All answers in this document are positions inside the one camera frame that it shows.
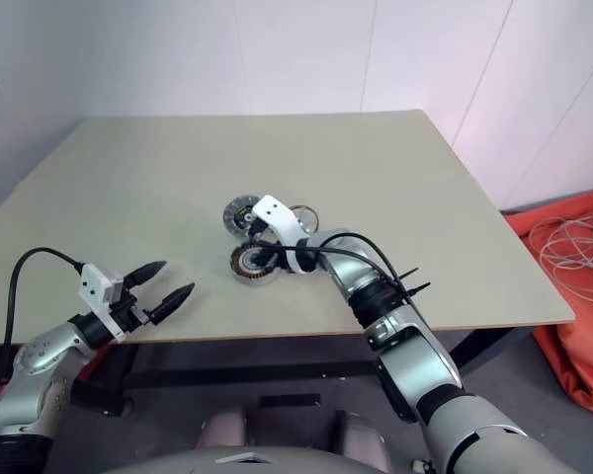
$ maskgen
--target beige tabletop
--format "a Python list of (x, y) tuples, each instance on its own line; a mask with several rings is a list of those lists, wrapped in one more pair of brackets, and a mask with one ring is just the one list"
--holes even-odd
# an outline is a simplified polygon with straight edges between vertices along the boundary
[[(400, 273), (432, 285), (415, 300), (433, 329), (565, 322), (573, 313), (429, 119), (419, 111), (285, 117), (90, 118), (0, 208), (0, 341), (15, 261), (50, 246), (121, 273), (169, 265), (145, 306), (195, 281), (190, 302), (134, 341), (350, 333), (360, 326), (331, 279), (243, 285), (221, 222), (240, 195), (317, 210), (320, 229), (375, 240)], [(78, 275), (33, 257), (14, 341), (84, 312)]]

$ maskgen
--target gear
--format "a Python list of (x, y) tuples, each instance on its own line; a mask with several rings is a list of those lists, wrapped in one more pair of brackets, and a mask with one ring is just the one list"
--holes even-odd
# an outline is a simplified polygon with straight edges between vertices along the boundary
[(272, 257), (264, 267), (254, 262), (255, 257), (263, 250), (263, 247), (256, 244), (244, 244), (233, 250), (230, 254), (230, 269), (239, 281), (259, 286), (279, 276), (281, 268), (276, 266), (278, 260), (276, 256)]
[(235, 237), (244, 239), (255, 220), (253, 206), (259, 201), (256, 196), (245, 195), (232, 200), (222, 214), (224, 226)]

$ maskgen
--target orange bag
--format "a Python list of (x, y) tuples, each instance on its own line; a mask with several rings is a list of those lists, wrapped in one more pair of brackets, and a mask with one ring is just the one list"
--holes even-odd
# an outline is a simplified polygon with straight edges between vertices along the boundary
[[(532, 249), (529, 242), (529, 233), (537, 223), (548, 217), (576, 219), (591, 214), (593, 193), (509, 215), (506, 219), (538, 260), (538, 252)], [(553, 226), (546, 228), (545, 237), (553, 231)], [(562, 275), (567, 283), (593, 288), (593, 270), (583, 269), (567, 274)], [(569, 397), (593, 411), (593, 302), (576, 296), (557, 282), (553, 284), (575, 312), (575, 321), (541, 327), (534, 337)]]

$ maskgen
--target metal bracket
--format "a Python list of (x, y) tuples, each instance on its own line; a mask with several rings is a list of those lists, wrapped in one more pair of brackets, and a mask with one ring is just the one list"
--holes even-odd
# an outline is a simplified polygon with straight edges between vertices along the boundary
[[(308, 239), (309, 234), (298, 223), (295, 213), (286, 205), (270, 195), (263, 196), (253, 206), (253, 214), (268, 224), (279, 241), (287, 246), (294, 246), (301, 239)], [(296, 274), (304, 274), (294, 251), (287, 251), (288, 265)]]
[(126, 333), (110, 315), (110, 305), (121, 298), (123, 276), (93, 264), (86, 264), (81, 272), (79, 296), (101, 320), (118, 342), (126, 339)]

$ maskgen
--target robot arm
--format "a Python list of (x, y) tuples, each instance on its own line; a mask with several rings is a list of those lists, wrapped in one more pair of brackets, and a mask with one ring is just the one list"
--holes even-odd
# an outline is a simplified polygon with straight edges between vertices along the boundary
[[(332, 238), (344, 230), (306, 234), (292, 212), (273, 197), (263, 197), (252, 211), (284, 246), (311, 249), (324, 245), (369, 255), (355, 238)], [(369, 345), (380, 353), (379, 377), (393, 410), (402, 420), (419, 423), (438, 472), (576, 472), (494, 405), (466, 392), (455, 364), (403, 287), (347, 255), (286, 253), (291, 271), (322, 267), (332, 276), (365, 329)]]
[(87, 264), (80, 295), (90, 313), (77, 315), (20, 348), (11, 380), (0, 396), (0, 472), (42, 472), (75, 377), (97, 350), (149, 322), (158, 324), (189, 296), (183, 286), (155, 309), (141, 309), (130, 290), (165, 262), (147, 264), (125, 278)]

